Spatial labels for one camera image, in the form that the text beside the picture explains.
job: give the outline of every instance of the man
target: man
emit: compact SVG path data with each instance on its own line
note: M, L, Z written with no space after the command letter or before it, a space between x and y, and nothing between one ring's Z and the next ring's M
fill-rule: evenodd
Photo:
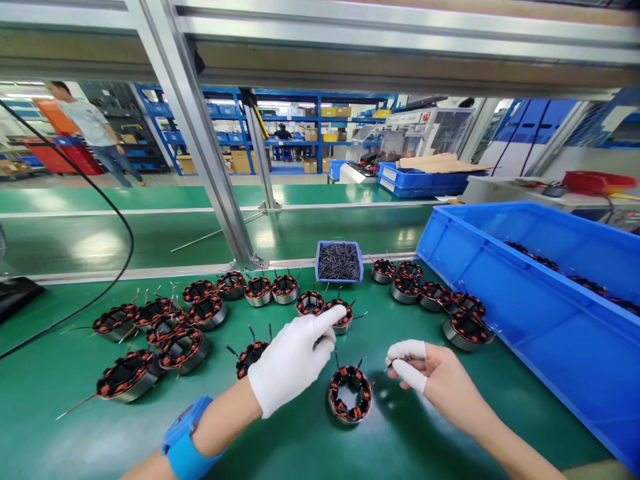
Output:
M140 173L127 160L118 134L96 106L73 98L64 82L46 81L45 86L50 94L60 100L60 110L78 126L95 156L122 186L131 188L131 183L122 174L122 170L132 174L142 187L147 186Z
M274 133L276 137L278 137L280 140L291 140L293 138L293 135L291 134L291 132L287 131L284 123L281 123L278 126L280 127L280 130Z

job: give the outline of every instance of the person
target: person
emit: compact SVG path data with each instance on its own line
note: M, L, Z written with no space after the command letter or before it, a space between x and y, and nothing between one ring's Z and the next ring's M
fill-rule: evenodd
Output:
M185 464L185 459L172 459L170 447L167 455L157 450L122 478L189 480L204 476L225 448L252 422L270 417L318 378L335 347L331 326L346 313L343 306L337 305L317 317L298 317L286 324L260 360L250 366L248 376L208 404L195 430L191 430L190 442L197 453L193 454L195 459L193 455L189 457L190 463ZM449 422L474 438L496 459L510 478L564 478L502 423L452 350L406 340L389 348L385 366L391 366L389 378L401 379L400 388L413 388L424 395Z
M95 105L74 98L64 82L46 81L45 86L54 98L60 100L60 110L78 126L94 155L122 186L131 188L131 182L125 178L122 170L129 172L140 186L147 186L142 175L133 168L127 159L125 150L120 145L118 134L114 132L105 116Z
M274 133L276 137L278 137L280 140L291 140L293 138L293 135L291 134L291 132L287 131L287 127L284 123L281 123L278 126L280 127L280 130Z

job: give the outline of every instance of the metal pole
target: metal pole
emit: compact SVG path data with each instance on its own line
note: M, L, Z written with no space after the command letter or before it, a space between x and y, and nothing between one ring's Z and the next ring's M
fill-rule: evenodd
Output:
M258 164L258 176L260 176L262 193L265 196L265 208L280 208L280 204L273 198L269 162L267 161L267 153L265 152L265 142L262 138L260 126L258 125L258 117L255 114L255 110L246 104L245 113L247 114L247 125L249 126L251 141L253 142L253 158Z
M560 148L565 144L570 134L580 125L582 119L589 112L590 106L590 101L579 101L573 106L558 130L555 131L542 152L540 152L538 160L525 172L526 177L540 177L544 174L558 152L560 152Z
M469 128L467 142L460 153L460 161L471 163L473 154L478 149L482 137L491 124L491 119L493 118L495 109L498 107L498 103L500 103L500 99L497 98L482 99L480 106L478 106L473 116L473 123L471 124L471 128Z
M176 25L175 7L169 0L126 3L235 261L240 267L266 268L267 262L251 246L193 67L193 54Z

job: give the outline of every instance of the blue plastic bin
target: blue plastic bin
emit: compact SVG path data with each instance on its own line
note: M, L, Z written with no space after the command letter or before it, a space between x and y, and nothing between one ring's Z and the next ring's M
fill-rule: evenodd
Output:
M640 303L640 237L536 203L448 205L434 207L416 252L478 296L505 344L640 476L640 317L565 276Z
M236 142L240 142L240 143L244 143L244 138L242 137L242 133L228 133L227 134L228 138L230 141L236 141Z
M220 115L237 115L238 107L235 105L218 105L218 110L220 110Z
M355 249L358 252L358 265L360 267L360 279L359 280L334 280L334 279L322 279L318 274L318 263L320 262L320 247L323 245L330 245L332 243L342 243L344 245L355 245ZM344 241L328 241L328 240L320 240L318 242L318 250L315 252L315 279L318 281L328 282L328 283L360 283L362 282L362 277L364 275L364 267L362 266L362 250L360 250L360 245L358 242L344 242Z
M394 162L380 162L379 167L378 178L384 178L402 189L428 188L432 190L429 195L460 195L467 188L467 177L469 175L475 177L487 175L486 171L426 173L418 169L396 168Z
M161 117L163 115L171 115L171 108L168 103L148 103L149 113L155 117Z
M181 144L184 144L185 142L185 139L183 138L182 133L180 133L179 131L164 130L163 134L165 136L165 140L169 144L181 145Z
M330 160L329 161L329 176L332 180L340 180L340 168L344 165L344 160Z

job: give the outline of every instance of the person's arm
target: person's arm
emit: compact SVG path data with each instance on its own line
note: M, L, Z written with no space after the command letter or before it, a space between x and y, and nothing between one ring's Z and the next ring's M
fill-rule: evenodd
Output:
M191 439L198 452L205 457L215 457L261 415L260 404L251 390L249 378L245 377L209 404ZM156 450L122 478L173 480L176 477L169 459Z
M196 450L204 457L219 455L254 420L270 417L306 390L335 348L331 326L346 314L338 305L317 317L306 315L286 324L248 375L207 406L191 434ZM175 476L167 456L157 450L122 478L173 480Z
M391 346L385 365L400 386L414 388L458 429L472 437L514 480L557 480L564 476L512 432L482 398L452 350L418 340Z

